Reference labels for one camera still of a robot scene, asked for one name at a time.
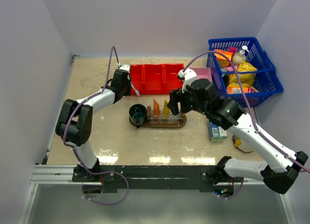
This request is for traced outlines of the yellow toothpaste tube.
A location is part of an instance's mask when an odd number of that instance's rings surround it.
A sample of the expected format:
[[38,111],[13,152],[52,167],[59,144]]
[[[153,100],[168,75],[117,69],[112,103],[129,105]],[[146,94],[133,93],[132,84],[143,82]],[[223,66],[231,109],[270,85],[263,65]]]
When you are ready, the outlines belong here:
[[165,118],[168,118],[169,113],[170,113],[170,109],[168,108],[168,101],[165,100],[165,101],[164,101],[164,107],[163,107],[163,116],[164,116]]

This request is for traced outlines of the orange toothpaste tube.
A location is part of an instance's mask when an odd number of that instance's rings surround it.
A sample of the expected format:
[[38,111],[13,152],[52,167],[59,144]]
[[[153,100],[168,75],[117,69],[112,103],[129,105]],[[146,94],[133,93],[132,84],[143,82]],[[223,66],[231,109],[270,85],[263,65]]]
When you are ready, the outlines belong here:
[[153,113],[154,113],[154,116],[156,117],[160,116],[159,103],[155,99],[153,99]]

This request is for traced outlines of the dark green mug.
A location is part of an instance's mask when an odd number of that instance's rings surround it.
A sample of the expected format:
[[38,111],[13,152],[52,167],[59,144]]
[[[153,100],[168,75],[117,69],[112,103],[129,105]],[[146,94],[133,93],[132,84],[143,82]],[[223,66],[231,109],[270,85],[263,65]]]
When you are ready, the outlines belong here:
[[136,127],[140,128],[147,120],[147,109],[142,104],[134,104],[129,109],[129,120]]

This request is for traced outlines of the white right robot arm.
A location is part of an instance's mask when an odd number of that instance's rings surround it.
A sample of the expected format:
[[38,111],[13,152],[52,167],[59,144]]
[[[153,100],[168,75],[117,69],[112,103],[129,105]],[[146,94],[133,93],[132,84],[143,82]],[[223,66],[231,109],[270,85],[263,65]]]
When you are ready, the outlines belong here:
[[220,98],[215,85],[207,79],[171,90],[167,106],[173,115],[189,111],[205,115],[211,123],[239,137],[262,157],[263,161],[248,161],[224,156],[211,174],[215,184],[233,177],[250,178],[285,194],[309,158],[306,153],[294,152],[276,141],[233,99]]

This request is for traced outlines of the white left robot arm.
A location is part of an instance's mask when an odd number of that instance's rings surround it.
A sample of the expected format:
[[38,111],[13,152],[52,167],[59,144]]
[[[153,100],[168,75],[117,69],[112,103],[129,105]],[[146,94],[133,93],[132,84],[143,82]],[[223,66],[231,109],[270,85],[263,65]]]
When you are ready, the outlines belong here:
[[83,99],[65,100],[55,132],[62,138],[64,145],[71,148],[78,160],[74,175],[88,181],[99,179],[99,159],[95,156],[89,141],[93,115],[130,94],[130,66],[122,65],[115,70],[113,78],[96,93]]

